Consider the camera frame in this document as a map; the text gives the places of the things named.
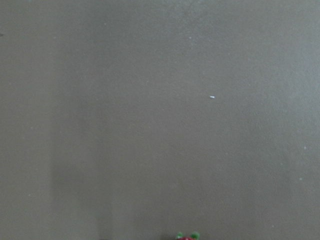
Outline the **red strawberry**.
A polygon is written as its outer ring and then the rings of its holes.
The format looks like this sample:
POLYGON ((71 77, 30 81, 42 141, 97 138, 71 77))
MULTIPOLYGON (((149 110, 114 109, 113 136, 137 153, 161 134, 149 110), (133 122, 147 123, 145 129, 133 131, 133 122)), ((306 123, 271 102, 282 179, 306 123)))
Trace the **red strawberry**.
POLYGON ((194 231, 189 236, 186 236, 182 232, 178 232, 175 239, 176 240, 199 240, 200 234, 197 231, 194 231))

